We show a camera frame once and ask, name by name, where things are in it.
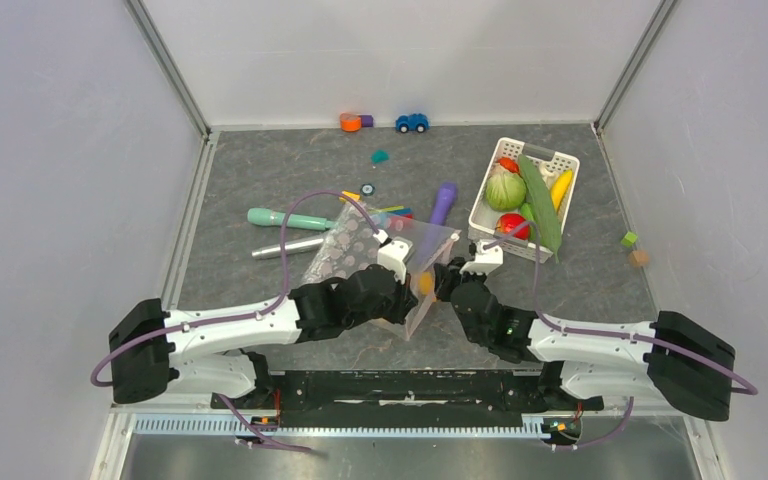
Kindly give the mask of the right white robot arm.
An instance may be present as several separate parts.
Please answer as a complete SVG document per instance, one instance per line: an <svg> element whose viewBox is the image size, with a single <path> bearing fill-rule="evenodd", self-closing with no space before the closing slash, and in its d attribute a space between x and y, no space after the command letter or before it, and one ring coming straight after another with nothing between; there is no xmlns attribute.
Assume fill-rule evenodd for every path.
<svg viewBox="0 0 768 480"><path fill-rule="evenodd" d="M434 294L451 304L466 338L510 363L539 362L540 400L661 399L696 418L730 416L735 349L687 316L661 311L653 322L596 324L503 305L483 274L457 257L433 268Z"/></svg>

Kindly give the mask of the clear polka dot zip bag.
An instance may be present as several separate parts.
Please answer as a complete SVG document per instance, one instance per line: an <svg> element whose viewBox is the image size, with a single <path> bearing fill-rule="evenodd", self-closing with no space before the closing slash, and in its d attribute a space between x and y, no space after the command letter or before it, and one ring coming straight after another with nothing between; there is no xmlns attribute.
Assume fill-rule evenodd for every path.
<svg viewBox="0 0 768 480"><path fill-rule="evenodd" d="M404 340L435 301L434 267L451 259L461 231L347 203L301 277L326 282L346 313L340 326L371 323Z"/></svg>

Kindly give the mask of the red toy apple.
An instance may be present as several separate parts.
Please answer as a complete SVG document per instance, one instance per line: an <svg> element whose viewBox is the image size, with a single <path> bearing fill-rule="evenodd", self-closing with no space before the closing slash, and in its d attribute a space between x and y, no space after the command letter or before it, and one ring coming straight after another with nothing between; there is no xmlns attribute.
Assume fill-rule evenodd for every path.
<svg viewBox="0 0 768 480"><path fill-rule="evenodd" d="M518 213L506 213L501 215L495 225L495 231L500 235L515 232L514 238L519 240L529 240L531 227L528 220Z"/></svg>

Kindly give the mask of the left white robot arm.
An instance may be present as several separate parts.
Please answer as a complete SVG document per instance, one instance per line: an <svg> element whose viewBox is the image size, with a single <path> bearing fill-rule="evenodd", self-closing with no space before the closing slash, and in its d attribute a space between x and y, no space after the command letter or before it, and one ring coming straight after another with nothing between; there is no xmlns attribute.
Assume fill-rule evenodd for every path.
<svg viewBox="0 0 768 480"><path fill-rule="evenodd" d="M251 348L330 340L371 320L401 325L418 303L408 279L377 264L236 307L166 311L158 298L142 300L108 336L104 363L113 400L217 393L262 407L273 397L274 381Z"/></svg>

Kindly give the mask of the green toy cabbage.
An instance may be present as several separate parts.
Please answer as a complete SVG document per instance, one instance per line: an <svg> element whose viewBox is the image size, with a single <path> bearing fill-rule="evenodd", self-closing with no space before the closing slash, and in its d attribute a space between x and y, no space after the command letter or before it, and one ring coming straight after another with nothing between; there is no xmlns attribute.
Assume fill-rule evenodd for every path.
<svg viewBox="0 0 768 480"><path fill-rule="evenodd" d="M485 184L487 205L499 212L519 209L525 202L527 187L524 180L511 172L491 174Z"/></svg>

